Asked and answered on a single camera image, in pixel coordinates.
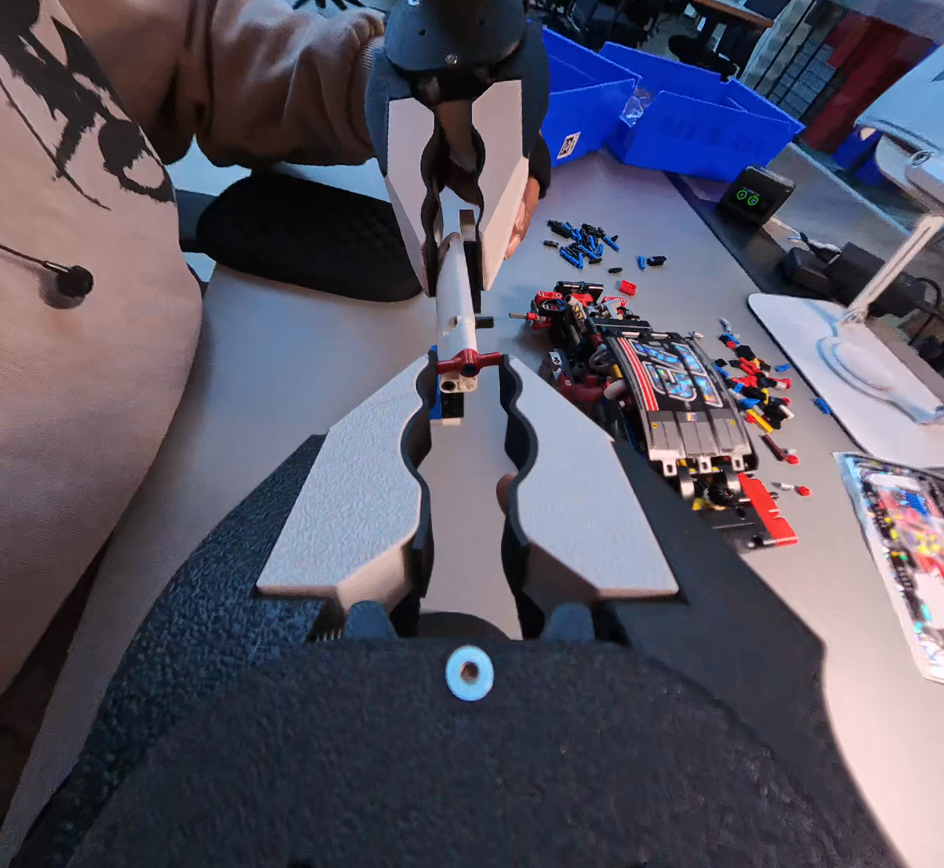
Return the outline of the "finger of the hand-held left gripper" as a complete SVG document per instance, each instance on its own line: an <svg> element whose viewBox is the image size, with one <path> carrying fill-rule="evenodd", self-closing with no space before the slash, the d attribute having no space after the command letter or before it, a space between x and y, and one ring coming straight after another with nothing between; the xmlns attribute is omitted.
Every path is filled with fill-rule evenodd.
<svg viewBox="0 0 944 868"><path fill-rule="evenodd" d="M442 133L429 107L413 99L389 104L384 180L409 261L429 297L437 293L443 238L436 182L442 144Z"/></svg>
<svg viewBox="0 0 944 868"><path fill-rule="evenodd" d="M491 85L471 106L480 154L478 243L480 285L489 291L502 268L528 181L523 152L522 83Z"/></svg>

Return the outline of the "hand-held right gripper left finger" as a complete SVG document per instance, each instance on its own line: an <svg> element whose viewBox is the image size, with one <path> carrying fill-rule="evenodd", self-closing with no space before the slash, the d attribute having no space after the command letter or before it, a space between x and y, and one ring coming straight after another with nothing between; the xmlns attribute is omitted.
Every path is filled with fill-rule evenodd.
<svg viewBox="0 0 944 868"><path fill-rule="evenodd" d="M420 357L325 434L256 587L347 613L421 600L433 564L431 450L436 360Z"/></svg>

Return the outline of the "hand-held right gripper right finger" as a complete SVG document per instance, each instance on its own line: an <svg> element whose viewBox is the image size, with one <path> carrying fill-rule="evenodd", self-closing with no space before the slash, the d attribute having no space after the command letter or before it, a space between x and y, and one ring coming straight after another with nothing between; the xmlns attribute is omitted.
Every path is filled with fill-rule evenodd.
<svg viewBox="0 0 944 868"><path fill-rule="evenodd" d="M522 637L540 637L560 606L675 597L612 437L517 357L502 358L500 399L516 469L501 562Z"/></svg>

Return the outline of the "white and blue lego panel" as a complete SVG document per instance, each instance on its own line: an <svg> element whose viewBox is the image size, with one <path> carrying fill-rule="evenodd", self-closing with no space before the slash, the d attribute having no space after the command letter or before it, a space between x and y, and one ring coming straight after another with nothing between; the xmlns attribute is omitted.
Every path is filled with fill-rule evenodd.
<svg viewBox="0 0 944 868"><path fill-rule="evenodd" d="M436 277L437 339L435 346L438 394L431 421L457 427L465 416L465 398L478 387L478 375L502 364L502 353L481 352L477 332L491 327L480 319L481 245L476 213L461 208L458 230L442 240Z"/></svg>

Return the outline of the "lego race car model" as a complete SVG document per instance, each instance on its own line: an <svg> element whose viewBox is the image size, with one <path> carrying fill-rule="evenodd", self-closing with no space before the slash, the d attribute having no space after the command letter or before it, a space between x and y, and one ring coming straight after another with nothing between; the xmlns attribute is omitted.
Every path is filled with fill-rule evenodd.
<svg viewBox="0 0 944 868"><path fill-rule="evenodd" d="M655 329L624 294L560 281L509 318L552 347L540 376L637 450L685 504L741 552L796 545L779 489L745 473L748 430L699 333Z"/></svg>

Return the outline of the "person's left forearm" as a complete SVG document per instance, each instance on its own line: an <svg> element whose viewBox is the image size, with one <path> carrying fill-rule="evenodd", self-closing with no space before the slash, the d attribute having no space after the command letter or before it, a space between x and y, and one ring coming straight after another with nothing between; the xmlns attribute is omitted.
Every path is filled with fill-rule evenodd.
<svg viewBox="0 0 944 868"><path fill-rule="evenodd" d="M328 18L283 0L190 0L163 136L177 154L196 141L218 166L359 165L375 154L364 106L383 37L371 9Z"/></svg>

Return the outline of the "pile of small lego pieces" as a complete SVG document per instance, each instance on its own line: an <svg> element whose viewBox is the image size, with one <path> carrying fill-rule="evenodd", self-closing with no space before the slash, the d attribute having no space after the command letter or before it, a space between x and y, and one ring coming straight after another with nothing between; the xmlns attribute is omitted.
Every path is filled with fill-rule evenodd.
<svg viewBox="0 0 944 868"><path fill-rule="evenodd" d="M734 401L738 419L747 427L749 452L744 461L745 473L758 470L756 448L751 440L757 436L767 447L773 458L783 464L799 464L797 454L783 448L774 439L783 424L792 421L795 413L791 408L788 390L792 380L785 376L789 364L772 366L762 360L754 350L734 333L732 325L720 321L722 334L718 341L730 352L714 360L714 366Z"/></svg>

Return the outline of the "person's left hand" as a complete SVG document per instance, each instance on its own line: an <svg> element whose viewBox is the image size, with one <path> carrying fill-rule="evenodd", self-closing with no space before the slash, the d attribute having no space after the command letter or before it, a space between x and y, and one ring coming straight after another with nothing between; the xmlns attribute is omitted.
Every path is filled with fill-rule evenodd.
<svg viewBox="0 0 944 868"><path fill-rule="evenodd" d="M524 238L527 236L540 198L540 184L533 176L529 176L514 219L511 236L506 247L504 254L505 260L508 260L513 255Z"/></svg>

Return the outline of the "heap of blue black pins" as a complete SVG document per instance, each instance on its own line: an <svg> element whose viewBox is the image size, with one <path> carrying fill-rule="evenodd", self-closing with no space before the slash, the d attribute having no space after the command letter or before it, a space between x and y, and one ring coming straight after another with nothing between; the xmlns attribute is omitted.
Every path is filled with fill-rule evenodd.
<svg viewBox="0 0 944 868"><path fill-rule="evenodd" d="M555 249L562 260L578 270L600 265L607 254L621 251L619 236L600 226L555 219L548 219L547 226L552 237L544 239L543 245Z"/></svg>

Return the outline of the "black textured cushion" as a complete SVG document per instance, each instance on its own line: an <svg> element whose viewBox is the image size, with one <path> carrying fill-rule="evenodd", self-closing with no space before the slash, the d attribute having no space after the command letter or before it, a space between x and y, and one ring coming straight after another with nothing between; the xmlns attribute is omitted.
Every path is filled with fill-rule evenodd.
<svg viewBox="0 0 944 868"><path fill-rule="evenodd" d="M369 303L422 293L391 203L289 174L252 174L199 215L195 239L218 265Z"/></svg>

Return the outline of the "black device green lights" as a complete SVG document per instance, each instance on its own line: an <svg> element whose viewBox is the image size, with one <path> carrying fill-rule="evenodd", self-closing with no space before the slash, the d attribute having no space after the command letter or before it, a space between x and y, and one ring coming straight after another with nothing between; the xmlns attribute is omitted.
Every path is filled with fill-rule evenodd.
<svg viewBox="0 0 944 868"><path fill-rule="evenodd" d="M795 190L796 185L791 179L765 166L749 165L725 190L717 209L744 224L760 228Z"/></svg>

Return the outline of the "white book stand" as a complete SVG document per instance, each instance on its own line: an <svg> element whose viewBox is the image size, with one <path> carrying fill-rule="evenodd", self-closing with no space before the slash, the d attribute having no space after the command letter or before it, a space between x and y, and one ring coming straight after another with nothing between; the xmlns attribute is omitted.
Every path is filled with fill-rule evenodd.
<svg viewBox="0 0 944 868"><path fill-rule="evenodd" d="M749 308L800 375L868 455L942 471L942 384L891 332L867 322L868 308L934 240L942 237L943 56L936 49L881 95L859 120L890 134L898 151L893 170L923 207L910 235L846 307L758 293Z"/></svg>

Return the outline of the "holographic sticker sheet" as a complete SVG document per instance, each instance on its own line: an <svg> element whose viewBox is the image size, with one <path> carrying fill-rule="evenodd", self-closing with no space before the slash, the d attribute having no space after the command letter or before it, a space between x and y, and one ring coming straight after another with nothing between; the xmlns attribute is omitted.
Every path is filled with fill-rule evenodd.
<svg viewBox="0 0 944 868"><path fill-rule="evenodd" d="M836 453L843 485L922 676L943 683L943 478Z"/></svg>

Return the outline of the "black power adapter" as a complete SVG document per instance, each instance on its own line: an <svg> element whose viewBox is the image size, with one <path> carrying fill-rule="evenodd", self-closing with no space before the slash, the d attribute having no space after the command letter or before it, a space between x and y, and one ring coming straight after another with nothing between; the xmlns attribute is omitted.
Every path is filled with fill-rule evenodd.
<svg viewBox="0 0 944 868"><path fill-rule="evenodd" d="M846 243L838 252L809 245L791 248L778 265L785 282L820 299L850 306L866 284L879 272L883 262L872 253ZM899 275L869 306L870 318L904 318L928 308L927 282L906 273Z"/></svg>

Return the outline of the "red cabinet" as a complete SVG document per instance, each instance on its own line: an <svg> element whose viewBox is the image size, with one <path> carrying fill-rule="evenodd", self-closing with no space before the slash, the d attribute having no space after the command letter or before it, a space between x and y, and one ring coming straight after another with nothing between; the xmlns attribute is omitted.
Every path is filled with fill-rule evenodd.
<svg viewBox="0 0 944 868"><path fill-rule="evenodd" d="M801 142L833 154L849 137L856 119L937 45L875 17L847 12L826 38L833 74L805 112Z"/></svg>

